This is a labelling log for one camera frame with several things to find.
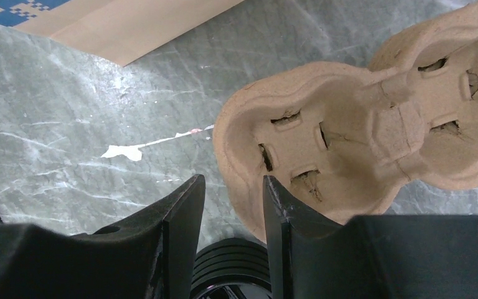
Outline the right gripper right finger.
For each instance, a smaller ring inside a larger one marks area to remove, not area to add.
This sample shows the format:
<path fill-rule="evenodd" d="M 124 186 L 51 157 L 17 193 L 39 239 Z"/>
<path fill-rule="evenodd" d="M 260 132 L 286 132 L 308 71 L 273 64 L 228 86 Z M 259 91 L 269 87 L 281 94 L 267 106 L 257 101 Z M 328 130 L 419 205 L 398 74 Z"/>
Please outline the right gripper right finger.
<path fill-rule="evenodd" d="M 340 225 L 263 179 L 274 298 L 478 298 L 478 215 L 356 216 Z"/>

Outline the patterned paper bag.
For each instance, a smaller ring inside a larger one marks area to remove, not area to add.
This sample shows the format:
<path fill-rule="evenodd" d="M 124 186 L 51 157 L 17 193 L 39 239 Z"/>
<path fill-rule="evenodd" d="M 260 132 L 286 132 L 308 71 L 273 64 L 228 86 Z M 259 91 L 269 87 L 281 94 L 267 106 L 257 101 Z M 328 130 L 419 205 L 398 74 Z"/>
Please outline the patterned paper bag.
<path fill-rule="evenodd" d="M 239 3 L 0 0 L 0 25 L 125 66 Z"/>

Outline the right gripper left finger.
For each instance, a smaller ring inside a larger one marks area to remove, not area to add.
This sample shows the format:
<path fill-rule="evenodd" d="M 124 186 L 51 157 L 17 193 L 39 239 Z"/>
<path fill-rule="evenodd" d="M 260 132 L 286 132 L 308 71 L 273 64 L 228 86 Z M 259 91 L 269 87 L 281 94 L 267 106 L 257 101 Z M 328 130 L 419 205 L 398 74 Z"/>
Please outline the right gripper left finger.
<path fill-rule="evenodd" d="M 204 202 L 196 174 L 92 234 L 0 224 L 0 298 L 188 298 Z"/>

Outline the cardboard cup carrier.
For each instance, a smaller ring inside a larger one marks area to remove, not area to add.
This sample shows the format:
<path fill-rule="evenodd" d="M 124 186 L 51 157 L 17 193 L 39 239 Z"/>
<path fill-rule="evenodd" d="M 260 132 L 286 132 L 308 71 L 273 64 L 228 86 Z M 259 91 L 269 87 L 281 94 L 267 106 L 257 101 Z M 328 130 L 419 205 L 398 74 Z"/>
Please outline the cardboard cup carrier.
<path fill-rule="evenodd" d="M 230 202 L 266 241 L 263 177 L 345 224 L 414 180 L 478 187 L 478 1 L 389 38 L 368 67 L 312 62 L 224 104 L 213 146 Z"/>

